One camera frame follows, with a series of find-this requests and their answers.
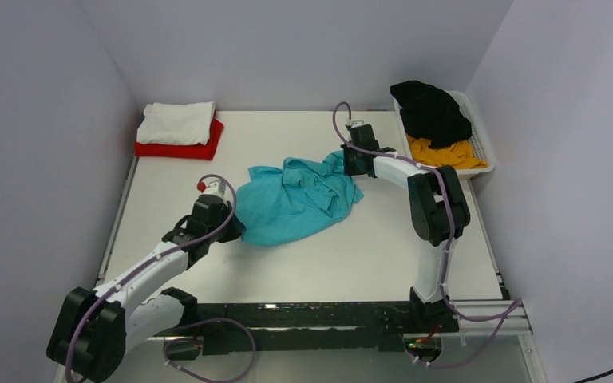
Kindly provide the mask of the teal t shirt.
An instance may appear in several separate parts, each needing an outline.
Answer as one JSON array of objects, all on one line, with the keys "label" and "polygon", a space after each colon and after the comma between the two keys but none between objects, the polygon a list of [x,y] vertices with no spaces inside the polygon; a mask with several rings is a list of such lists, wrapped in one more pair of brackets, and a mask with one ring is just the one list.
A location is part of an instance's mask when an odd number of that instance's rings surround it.
[{"label": "teal t shirt", "polygon": [[236,190],[235,215],[245,226],[241,239],[258,247],[291,243],[342,222],[363,191],[345,173],[344,155],[321,161],[287,157],[280,167],[253,166]]}]

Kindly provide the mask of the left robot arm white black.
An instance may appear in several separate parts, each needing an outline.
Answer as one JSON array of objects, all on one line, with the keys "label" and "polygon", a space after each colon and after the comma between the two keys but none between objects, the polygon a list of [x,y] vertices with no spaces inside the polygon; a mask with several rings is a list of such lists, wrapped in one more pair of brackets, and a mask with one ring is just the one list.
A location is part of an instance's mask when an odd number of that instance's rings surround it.
[{"label": "left robot arm white black", "polygon": [[68,375],[103,382],[147,338],[168,329],[191,333],[196,298],[164,284],[193,267],[213,243],[233,241],[243,230],[222,192],[203,192],[139,263],[92,290],[77,287],[66,295],[46,356]]}]

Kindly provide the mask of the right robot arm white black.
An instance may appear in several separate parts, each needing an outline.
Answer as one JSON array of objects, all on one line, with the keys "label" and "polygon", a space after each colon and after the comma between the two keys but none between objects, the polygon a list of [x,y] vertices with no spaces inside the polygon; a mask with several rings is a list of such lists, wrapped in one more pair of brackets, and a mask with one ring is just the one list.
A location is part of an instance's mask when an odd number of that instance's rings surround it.
[{"label": "right robot arm white black", "polygon": [[454,168],[431,168],[382,148],[370,124],[349,121],[342,144],[345,173],[387,180],[407,191],[412,227],[421,239],[416,281],[411,288],[409,324],[429,330],[450,314],[447,276],[456,241],[471,216]]}]

